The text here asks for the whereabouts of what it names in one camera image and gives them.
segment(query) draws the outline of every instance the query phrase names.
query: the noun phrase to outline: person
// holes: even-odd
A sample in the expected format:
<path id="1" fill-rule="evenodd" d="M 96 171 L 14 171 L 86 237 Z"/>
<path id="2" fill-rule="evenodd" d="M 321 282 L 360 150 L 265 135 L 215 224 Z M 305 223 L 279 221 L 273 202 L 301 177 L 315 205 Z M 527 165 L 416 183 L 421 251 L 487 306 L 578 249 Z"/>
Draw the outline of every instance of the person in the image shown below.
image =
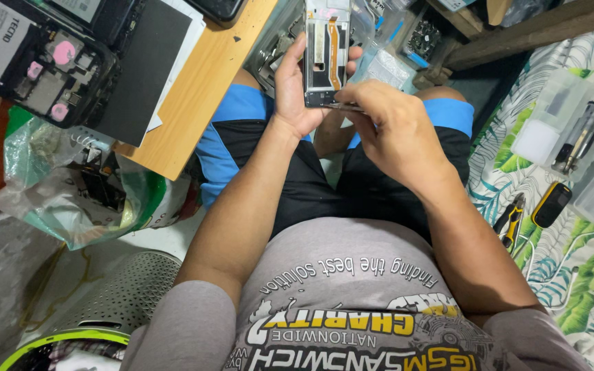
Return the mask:
<path id="1" fill-rule="evenodd" d="M 345 114 L 361 145 L 334 190 L 305 138 L 341 113 L 304 107 L 305 45 L 274 109 L 242 73 L 214 115 L 209 210 L 121 369 L 589 370 L 466 195 L 473 108 L 349 84 L 336 99 L 366 115 Z"/>

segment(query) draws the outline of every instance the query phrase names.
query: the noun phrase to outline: pliers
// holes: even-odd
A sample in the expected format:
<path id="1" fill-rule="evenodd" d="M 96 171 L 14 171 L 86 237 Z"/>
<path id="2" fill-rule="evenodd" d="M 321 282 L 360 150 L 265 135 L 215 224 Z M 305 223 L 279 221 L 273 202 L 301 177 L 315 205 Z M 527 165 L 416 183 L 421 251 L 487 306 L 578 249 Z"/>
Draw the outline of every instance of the pliers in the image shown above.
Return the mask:
<path id="1" fill-rule="evenodd" d="M 518 194 L 515 199 L 507 206 L 506 212 L 496 221 L 494 225 L 494 232 L 501 233 L 501 230 L 510 223 L 506 235 L 501 239 L 501 242 L 509 249 L 512 244 L 519 238 L 519 230 L 521 228 L 521 218 L 524 215 L 524 205 L 526 204 L 526 197 L 524 193 Z"/>

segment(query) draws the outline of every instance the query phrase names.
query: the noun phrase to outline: green rim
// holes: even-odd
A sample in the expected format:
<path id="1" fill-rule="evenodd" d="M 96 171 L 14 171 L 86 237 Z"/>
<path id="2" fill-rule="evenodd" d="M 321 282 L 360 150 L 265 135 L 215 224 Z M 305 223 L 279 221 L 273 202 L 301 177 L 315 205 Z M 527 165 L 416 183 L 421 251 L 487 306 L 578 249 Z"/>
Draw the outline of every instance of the green rim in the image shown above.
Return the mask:
<path id="1" fill-rule="evenodd" d="M 52 342 L 61 341 L 61 340 L 74 340 L 74 339 L 97 339 L 97 340 L 108 340 L 113 342 L 119 342 L 121 344 L 127 345 L 129 341 L 129 336 L 116 332 L 116 331 L 108 331 L 108 330 L 99 330 L 99 329 L 84 329 L 78 331 L 66 331 L 63 333 L 56 333 L 54 335 L 44 337 L 38 340 L 34 340 L 31 342 L 26 343 L 20 349 L 15 350 L 9 358 L 7 358 L 4 363 L 0 366 L 0 371 L 8 370 L 12 365 L 20 359 L 21 356 L 25 355 L 26 353 L 34 350 L 36 348 L 40 348 L 43 345 L 50 344 Z"/>

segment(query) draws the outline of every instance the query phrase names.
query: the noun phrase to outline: yellow and black object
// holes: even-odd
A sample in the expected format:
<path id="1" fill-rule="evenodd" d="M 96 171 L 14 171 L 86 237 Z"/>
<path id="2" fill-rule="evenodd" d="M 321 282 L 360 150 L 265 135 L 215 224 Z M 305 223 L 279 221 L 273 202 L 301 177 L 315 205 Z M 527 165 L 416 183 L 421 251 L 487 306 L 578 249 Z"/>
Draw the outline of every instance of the yellow and black object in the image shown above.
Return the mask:
<path id="1" fill-rule="evenodd" d="M 535 207 L 531 215 L 532 222 L 541 228 L 549 228 L 571 199 L 572 190 L 563 183 L 554 182 Z"/>
<path id="2" fill-rule="evenodd" d="M 519 236 L 519 227 L 521 226 L 521 218 L 524 215 L 525 203 L 526 197 L 524 196 L 524 193 L 518 194 L 514 201 L 507 206 L 506 212 L 501 215 L 494 225 L 494 232 L 499 234 L 506 223 L 510 223 L 506 235 L 501 239 L 501 242 L 506 249 L 510 248 Z"/>

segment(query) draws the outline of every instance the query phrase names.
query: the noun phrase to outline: plastic bag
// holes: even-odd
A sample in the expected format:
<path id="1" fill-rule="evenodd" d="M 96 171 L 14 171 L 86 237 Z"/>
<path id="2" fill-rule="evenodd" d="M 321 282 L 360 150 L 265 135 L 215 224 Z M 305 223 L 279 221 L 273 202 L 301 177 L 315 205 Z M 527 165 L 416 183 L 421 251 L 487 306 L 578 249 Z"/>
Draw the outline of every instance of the plastic bag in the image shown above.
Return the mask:
<path id="1" fill-rule="evenodd" d="M 118 168 L 108 182 L 122 188 L 124 206 L 121 211 L 103 206 L 88 193 L 76 166 L 85 161 L 83 145 L 22 108 L 13 107 L 9 114 L 0 210 L 65 241 L 69 249 L 169 226 L 184 212 L 193 215 L 183 208 L 192 201 L 190 190 L 196 197 L 189 176 L 170 181 L 118 155 Z"/>
<path id="2" fill-rule="evenodd" d="M 501 26 L 510 27 L 526 21 L 549 8 L 552 0 L 513 0 L 506 15 L 501 21 Z"/>

